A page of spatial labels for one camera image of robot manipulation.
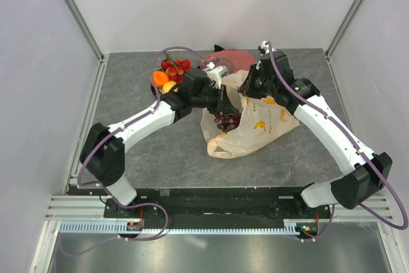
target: cable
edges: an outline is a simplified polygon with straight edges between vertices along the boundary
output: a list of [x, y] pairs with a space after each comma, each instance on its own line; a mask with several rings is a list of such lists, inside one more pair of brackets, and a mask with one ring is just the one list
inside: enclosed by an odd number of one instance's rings
[[315, 223], [314, 226], [318, 225], [318, 221], [320, 220], [320, 215], [318, 214], [318, 211], [315, 211]]
[[[153, 64], [152, 64], [152, 70], [153, 70], [153, 72], [155, 71], [155, 63], [156, 63], [157, 59], [159, 58], [159, 56], [160, 56], [161, 54], [165, 53], [166, 51], [170, 51], [170, 50], [172, 50], [172, 49], [183, 49], [183, 50], [186, 50], [186, 51], [193, 52], [194, 54], [197, 54], [200, 58], [202, 58], [202, 59], [207, 63], [207, 60], [206, 60], [204, 57], [202, 57], [202, 55], [200, 55], [199, 53], [197, 53], [196, 51], [194, 51], [194, 50], [192, 50], [192, 49], [190, 49], [190, 48], [187, 48], [187, 47], [174, 46], [174, 47], [166, 48], [166, 49], [160, 51], [160, 52], [156, 55], [155, 59], [153, 60]], [[142, 114], [142, 115], [140, 115], [140, 116], [134, 118], [133, 120], [129, 121], [128, 123], [126, 123], [126, 124], [124, 125], [125, 128], [127, 128], [127, 127], [129, 127], [130, 125], [134, 124], [135, 122], [137, 122], [137, 121], [139, 121], [139, 120], [145, 118], [146, 116], [150, 115], [151, 113], [155, 112], [155, 111], [158, 109], [158, 107], [159, 107], [159, 105], [160, 105], [160, 93], [159, 93], [159, 89], [158, 89], [158, 86], [157, 86], [156, 82], [153, 83], [153, 87], [155, 88], [155, 93], [156, 93], [156, 96], [157, 96], [157, 101], [156, 101], [155, 106], [153, 107], [153, 110], [147, 111], [147, 112], [145, 112], [144, 114]], [[99, 181], [92, 181], [92, 182], [85, 182], [85, 183], [83, 183], [83, 182], [82, 182], [82, 176], [83, 176], [83, 174], [84, 174], [84, 171], [85, 171], [85, 169], [86, 169], [88, 163], [90, 162], [90, 160], [92, 159], [92, 157], [96, 154], [96, 152], [101, 148], [101, 146], [103, 146], [111, 137], [115, 136], [119, 131], [121, 131], [121, 128], [118, 128], [118, 129], [116, 129], [116, 130], [110, 132], [107, 136], [105, 136], [105, 137], [94, 147], [94, 149], [91, 150], [91, 152], [90, 152], [89, 155], [86, 157], [84, 163], [82, 164], [82, 166], [81, 166], [81, 168], [80, 168], [80, 170], [79, 170], [79, 172], [78, 172], [78, 177], [77, 177], [77, 185], [78, 185], [78, 187], [83, 187], [83, 186], [85, 186], [85, 185], [91, 185], [91, 184], [100, 184]], [[163, 211], [163, 213], [165, 214], [165, 225], [164, 225], [164, 227], [163, 227], [157, 234], [155, 234], [155, 235], [153, 235], [153, 236], [150, 236], [150, 237], [147, 237], [147, 238], [127, 238], [128, 240], [133, 240], [133, 241], [149, 241], [149, 240], [155, 240], [156, 238], [159, 238], [159, 237], [165, 232], [165, 230], [166, 230], [166, 228], [167, 228], [167, 225], [168, 225], [168, 223], [169, 223], [169, 216], [168, 216], [168, 214], [167, 214], [167, 212], [166, 212], [166, 210], [165, 210], [164, 207], [162, 207], [161, 205], [156, 204], [156, 203], [142, 203], [142, 204], [133, 205], [133, 206], [125, 206], [125, 205], [122, 205], [122, 204], [108, 191], [108, 189], [106, 189], [105, 187], [102, 187], [102, 188], [104, 189], [104, 191], [105, 191], [106, 193], [108, 193], [108, 195], [111, 195], [111, 196], [112, 196], [112, 199], [113, 199], [113, 200], [117, 203], [117, 205], [118, 205], [119, 207], [121, 207], [121, 208], [124, 208], [124, 209], [133, 209], [133, 208], [139, 208], [139, 207], [144, 207], [144, 206], [154, 206], [154, 207], [157, 207], [157, 208], [161, 209], [161, 211]], [[86, 249], [86, 250], [83, 251], [83, 252], [73, 254], [73, 256], [79, 256], [79, 255], [85, 254], [86, 252], [88, 252], [88, 251], [90, 251], [90, 250], [92, 250], [92, 249], [94, 249], [94, 248], [96, 248], [96, 247], [98, 247], [98, 246], [100, 246], [100, 245], [102, 245], [102, 244], [108, 242], [108, 241], [114, 240], [115, 238], [117, 238], [117, 237], [112, 237], [112, 238], [110, 238], [110, 239], [104, 240], [104, 241], [102, 241], [102, 242], [96, 244], [95, 246], [90, 247], [89, 249]], [[62, 252], [65, 256], [70, 256], [70, 255], [71, 255], [71, 254], [68, 254], [68, 253], [66, 253], [66, 252], [64, 252], [64, 251], [62, 250], [61, 244], [60, 244], [59, 246], [60, 246], [61, 252]]]
[[306, 232], [305, 230], [302, 230], [302, 232], [303, 233], [305, 233], [307, 236], [309, 236], [309, 237], [311, 237], [311, 238], [316, 238], [319, 234], [320, 234], [320, 225], [319, 224], [317, 224], [316, 225], [317, 226], [317, 234], [314, 236], [314, 235], [311, 235], [311, 234], [309, 234], [308, 232]]
[[[304, 104], [308, 105], [309, 107], [313, 108], [315, 111], [321, 113], [322, 115], [324, 115], [325, 117], [327, 117], [335, 126], [337, 126], [339, 128], [339, 130], [341, 130], [341, 132], [348, 138], [348, 140], [350, 140], [350, 142], [352, 143], [353, 147], [359, 151], [360, 150], [360, 146], [359, 144], [356, 142], [356, 140], [354, 140], [354, 138], [348, 133], [348, 131], [332, 116], [329, 116], [327, 112], [325, 112], [324, 110], [322, 110], [321, 108], [319, 108], [318, 106], [312, 104], [311, 102], [309, 102], [308, 100], [306, 100], [304, 97], [300, 96], [296, 91], [294, 91], [291, 86], [289, 86], [289, 84], [284, 80], [284, 78], [282, 77], [282, 75], [280, 74], [280, 71], [277, 67], [277, 63], [274, 60], [274, 56], [273, 56], [273, 50], [272, 50], [272, 44], [271, 41], [267, 42], [268, 44], [268, 50], [270, 53], [270, 61], [273, 64], [273, 68], [275, 73], [277, 74], [279, 80], [281, 81], [281, 83], [284, 85], [284, 87], [295, 97], [297, 98], [299, 101], [303, 102]], [[367, 206], [365, 206], [364, 204], [359, 204], [362, 208], [364, 208], [365, 210], [367, 210], [368, 212], [370, 212], [373, 216], [375, 216], [376, 218], [378, 218], [379, 220], [381, 220], [382, 222], [384, 222], [385, 224], [389, 225], [392, 228], [395, 228], [397, 230], [405, 230], [408, 228], [409, 225], [409, 220], [408, 220], [408, 214], [406, 213], [406, 209], [402, 204], [402, 201], [400, 200], [399, 196], [397, 195], [396, 191], [393, 189], [393, 187], [390, 185], [390, 183], [388, 183], [388, 181], [386, 180], [385, 177], [383, 177], [383, 175], [381, 174], [381, 172], [378, 170], [378, 168], [372, 163], [372, 161], [367, 157], [367, 155], [365, 153], [360, 153], [362, 158], [364, 158], [364, 160], [368, 163], [368, 165], [371, 167], [371, 169], [375, 172], [375, 174], [378, 176], [378, 178], [381, 180], [381, 182], [384, 184], [384, 186], [386, 186], [386, 188], [388, 188], [389, 192], [392, 194], [393, 198], [395, 199], [397, 206], [399, 207], [401, 213], [402, 213], [402, 217], [403, 217], [403, 225], [399, 226], [396, 225], [392, 222], [389, 222], [388, 220], [386, 220], [385, 218], [381, 217], [380, 215], [378, 215], [375, 211], [373, 211], [372, 209], [368, 208]]]
[[101, 195], [100, 195], [99, 199], [100, 199], [101, 203], [103, 203], [103, 204], [105, 204], [105, 205], [107, 204], [106, 201], [103, 201], [103, 200], [102, 200]]
[[[190, 48], [188, 48], [188, 47], [182, 47], [182, 46], [174, 46], [174, 47], [165, 48], [164, 50], [160, 51], [160, 52], [156, 55], [156, 57], [155, 57], [155, 59], [153, 60], [153, 63], [152, 63], [152, 70], [153, 70], [152, 73], [155, 71], [155, 63], [156, 63], [156, 61], [158, 60], [158, 58], [160, 57], [160, 55], [162, 55], [163, 53], [165, 53], [165, 52], [167, 52], [167, 51], [173, 50], [173, 49], [183, 49], [183, 50], [185, 50], [185, 51], [193, 52], [194, 54], [196, 54], [196, 55], [198, 55], [200, 58], [202, 58], [205, 63], [207, 63], [207, 60], [206, 60], [202, 55], [200, 55], [198, 52], [194, 51], [193, 49], [190, 49]], [[133, 120], [129, 121], [128, 123], [126, 123], [126, 124], [124, 125], [125, 128], [127, 128], [127, 127], [129, 127], [130, 125], [136, 123], [137, 121], [139, 121], [139, 120], [141, 120], [141, 119], [147, 117], [148, 115], [152, 114], [153, 112], [155, 112], [155, 111], [159, 108], [159, 105], [160, 105], [160, 93], [159, 93], [158, 86], [157, 86], [157, 84], [156, 84], [155, 79], [153, 78], [153, 76], [152, 76], [152, 80], [154, 81], [153, 87], [155, 88], [155, 93], [156, 93], [156, 97], [157, 97], [157, 99], [156, 99], [156, 104], [155, 104], [155, 106], [153, 107], [153, 110], [147, 111], [147, 112], [145, 112], [144, 114], [142, 114], [142, 115], [140, 115], [140, 116], [134, 118]], [[84, 171], [85, 171], [85, 169], [86, 169], [86, 166], [88, 165], [88, 163], [90, 162], [90, 160], [92, 159], [92, 157], [94, 157], [95, 153], [100, 149], [100, 147], [101, 147], [103, 144], [105, 144], [111, 137], [115, 136], [119, 131], [121, 131], [121, 128], [117, 128], [116, 130], [114, 130], [114, 131], [112, 131], [111, 133], [109, 133], [106, 137], [104, 137], [104, 138], [94, 147], [94, 149], [91, 150], [91, 152], [90, 152], [89, 155], [86, 157], [84, 163], [82, 164], [82, 166], [81, 166], [81, 168], [80, 168], [80, 170], [79, 170], [79, 172], [78, 172], [77, 185], [78, 185], [79, 187], [83, 187], [83, 186], [85, 186], [85, 185], [91, 185], [91, 184], [99, 183], [99, 181], [93, 181], [93, 182], [83, 183], [83, 182], [82, 182], [82, 176], [83, 176], [83, 174], [84, 174]]]
[[332, 208], [331, 208], [331, 216], [330, 216], [330, 219], [328, 220], [328, 224], [325, 226], [325, 228], [322, 230], [322, 232], [319, 233], [319, 234], [317, 234], [314, 238], [311, 238], [311, 239], [299, 239], [299, 238], [291, 237], [291, 236], [286, 236], [286, 237], [287, 237], [287, 238], [290, 238], [290, 239], [292, 239], [292, 240], [297, 240], [297, 241], [301, 241], [301, 242], [315, 242], [316, 239], [320, 238], [321, 236], [324, 235], [324, 233], [327, 232], [327, 230], [329, 229], [329, 227], [330, 227], [330, 225], [331, 225], [331, 223], [332, 223], [332, 220], [334, 219], [334, 214], [335, 214], [335, 205], [332, 205]]

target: gray tabletop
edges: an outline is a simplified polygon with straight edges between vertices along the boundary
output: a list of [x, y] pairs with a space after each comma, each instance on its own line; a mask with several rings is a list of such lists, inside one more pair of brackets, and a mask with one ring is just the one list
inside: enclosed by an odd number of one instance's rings
[[[257, 51], [249, 51], [258, 59]], [[336, 87], [321, 49], [287, 49], [296, 77], [307, 77], [320, 89], [334, 113], [344, 120]], [[207, 55], [211, 51], [201, 51]], [[156, 52], [111, 54], [94, 122], [110, 125], [153, 103], [149, 87]], [[198, 58], [189, 52], [171, 52]], [[305, 185], [341, 174], [328, 151], [303, 124], [264, 148], [237, 159], [209, 157], [200, 127], [202, 111], [146, 137], [126, 156], [126, 175], [134, 187], [226, 187]], [[91, 178], [86, 173], [84, 181]]]

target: white plastic bag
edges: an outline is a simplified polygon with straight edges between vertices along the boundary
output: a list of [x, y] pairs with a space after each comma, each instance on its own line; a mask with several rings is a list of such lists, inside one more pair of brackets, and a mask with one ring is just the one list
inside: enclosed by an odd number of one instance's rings
[[214, 123], [215, 116], [203, 109], [200, 125], [211, 157], [230, 159], [246, 156], [299, 125], [298, 120], [271, 97], [258, 100], [243, 97], [237, 92], [248, 73], [241, 70], [222, 80], [231, 103], [242, 113], [236, 129], [222, 133]]

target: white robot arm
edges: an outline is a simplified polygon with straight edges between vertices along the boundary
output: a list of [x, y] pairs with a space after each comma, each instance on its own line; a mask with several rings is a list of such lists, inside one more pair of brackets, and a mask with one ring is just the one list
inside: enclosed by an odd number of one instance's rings
[[[379, 178], [373, 174], [361, 153], [372, 157], [371, 161], [385, 178], [387, 178], [392, 165], [390, 157], [386, 153], [375, 154], [372, 149], [354, 136], [356, 142], [360, 143], [360, 152], [357, 152], [350, 140], [333, 121], [288, 93], [272, 68], [266, 42], [262, 43], [259, 50], [262, 54], [261, 59], [257, 64], [251, 66], [239, 92], [244, 96], [258, 99], [266, 96], [273, 97], [277, 104], [285, 107], [311, 129], [333, 156], [343, 173], [343, 176], [334, 180], [312, 183], [301, 188], [299, 193], [294, 195], [300, 206], [307, 209], [340, 203], [345, 208], [352, 209], [379, 191], [383, 185]], [[286, 55], [282, 51], [273, 50], [272, 52], [281, 75], [291, 85], [291, 88], [307, 101], [312, 102], [320, 109], [324, 109], [333, 119], [341, 123], [310, 80], [294, 78]], [[87, 168], [120, 203], [130, 204], [137, 197], [137, 193], [124, 175], [126, 152], [152, 132], [171, 125], [190, 114], [193, 107], [205, 107], [212, 114], [235, 114], [236, 110], [227, 97], [226, 88], [221, 84], [222, 77], [226, 74], [228, 74], [228, 70], [225, 66], [215, 66], [213, 63], [209, 63], [203, 70], [193, 69], [186, 74], [177, 93], [171, 91], [162, 95], [158, 109], [149, 116], [125, 128], [126, 123], [149, 110], [153, 110], [154, 105], [117, 124], [108, 127], [100, 123], [94, 125], [81, 153], [81, 162], [84, 162], [100, 140], [110, 132], [120, 128], [121, 131], [97, 151]], [[342, 123], [341, 125], [350, 135], [353, 135]]]

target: orange fruit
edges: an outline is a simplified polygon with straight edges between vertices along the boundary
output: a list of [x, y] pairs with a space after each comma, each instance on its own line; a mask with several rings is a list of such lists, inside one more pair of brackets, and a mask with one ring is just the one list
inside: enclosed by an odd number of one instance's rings
[[158, 88], [162, 88], [166, 82], [169, 81], [169, 77], [166, 75], [166, 73], [157, 70], [156, 72], [153, 73], [153, 80], [155, 80], [155, 83]]

